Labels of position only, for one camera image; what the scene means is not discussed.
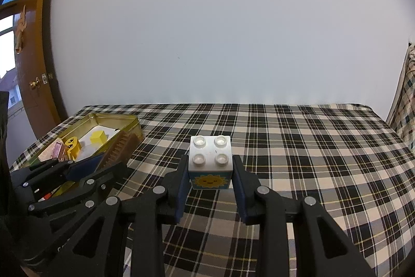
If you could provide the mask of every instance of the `white wall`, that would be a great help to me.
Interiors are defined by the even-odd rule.
[[[386,118],[415,0],[52,0],[66,108],[361,103]]]
[[[27,119],[23,102],[9,109],[7,124],[6,154],[9,167],[29,146],[36,142],[32,127]]]

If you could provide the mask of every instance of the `sun sticker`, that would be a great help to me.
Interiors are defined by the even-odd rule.
[[[220,186],[225,186],[228,183],[228,180],[220,175],[200,175],[195,177],[192,180],[194,184],[201,186],[203,188],[219,188]]]

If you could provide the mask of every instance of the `brown comb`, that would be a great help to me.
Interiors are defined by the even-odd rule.
[[[140,143],[140,139],[136,136],[136,134],[119,131],[115,136],[114,143],[104,153],[104,156],[99,162],[96,170],[100,170],[119,162],[123,162],[127,165],[132,153],[137,149]]]

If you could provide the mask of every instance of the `wooden door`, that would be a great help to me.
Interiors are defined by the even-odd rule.
[[[19,52],[15,50],[17,78],[28,120],[36,138],[40,138],[61,123],[43,54],[43,0],[15,0],[6,3],[0,6],[0,18],[21,13],[23,9],[26,24],[22,33],[21,49],[18,49]],[[14,25],[17,25],[18,19],[19,16],[15,16]]]

